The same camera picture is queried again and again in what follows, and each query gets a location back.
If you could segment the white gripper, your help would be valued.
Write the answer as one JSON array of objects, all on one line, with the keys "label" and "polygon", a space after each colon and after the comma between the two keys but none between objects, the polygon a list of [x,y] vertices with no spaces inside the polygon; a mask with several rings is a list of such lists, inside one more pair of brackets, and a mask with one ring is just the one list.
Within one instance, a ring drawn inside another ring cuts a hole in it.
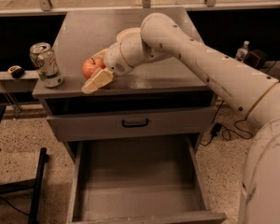
[{"label": "white gripper", "polygon": [[124,60],[120,51],[119,42],[114,43],[108,49],[103,49],[95,53],[92,57],[100,59],[104,58],[106,68],[98,68],[85,82],[81,88],[81,91],[85,94],[93,93],[111,83],[114,77],[113,73],[117,76],[123,76],[133,70],[133,68],[130,67]]}]

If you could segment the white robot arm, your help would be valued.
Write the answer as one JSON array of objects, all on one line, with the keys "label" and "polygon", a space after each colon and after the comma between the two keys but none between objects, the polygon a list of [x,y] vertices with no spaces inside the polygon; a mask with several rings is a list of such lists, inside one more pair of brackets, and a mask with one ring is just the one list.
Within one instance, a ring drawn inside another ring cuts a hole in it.
[{"label": "white robot arm", "polygon": [[144,18],[141,30],[105,49],[105,68],[82,91],[97,91],[114,76],[143,63],[177,58],[215,94],[259,127],[245,161],[239,224],[280,224],[280,81],[194,40],[162,13]]}]

